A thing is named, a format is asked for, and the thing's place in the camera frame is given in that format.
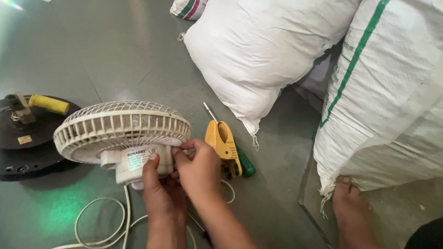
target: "gold sticker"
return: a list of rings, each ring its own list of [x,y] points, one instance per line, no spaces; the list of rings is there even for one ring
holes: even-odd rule
[[[20,143],[20,144],[25,144],[25,143],[32,142],[32,138],[31,138],[30,135],[27,135],[27,136],[21,136],[21,137],[19,137],[19,138],[17,138],[17,139],[19,140],[19,143]]]

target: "white fan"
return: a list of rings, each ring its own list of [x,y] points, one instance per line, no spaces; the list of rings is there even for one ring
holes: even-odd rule
[[[143,165],[160,155],[159,177],[173,172],[171,146],[190,138],[190,124],[176,110],[144,101],[92,105],[66,118],[54,132],[58,152],[80,163],[115,169],[118,184],[143,189]]]

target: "fan motor housing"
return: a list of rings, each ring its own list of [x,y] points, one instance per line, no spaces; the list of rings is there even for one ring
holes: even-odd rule
[[[54,133],[65,158],[99,163],[115,169],[119,184],[143,188],[143,164],[160,155],[159,176],[173,171],[171,147],[190,138],[190,124],[177,111],[145,101],[117,101],[93,105],[69,116]]]

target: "yellow clip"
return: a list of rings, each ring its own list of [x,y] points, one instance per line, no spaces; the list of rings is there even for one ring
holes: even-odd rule
[[[229,126],[220,121],[209,122],[206,130],[205,141],[212,146],[218,156],[222,159],[221,163],[229,171],[226,171],[228,178],[241,176],[241,166],[238,159],[237,149],[235,148],[234,137]]]

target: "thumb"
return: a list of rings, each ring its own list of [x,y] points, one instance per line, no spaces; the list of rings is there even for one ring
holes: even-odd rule
[[[149,160],[143,166],[142,178],[145,192],[151,190],[156,191],[161,187],[159,174],[157,173],[159,162],[160,156],[157,153],[152,153]]]
[[[177,170],[180,170],[180,167],[185,165],[186,163],[190,163],[189,158],[186,154],[179,148],[172,148],[172,157],[174,158],[175,164],[177,166]]]

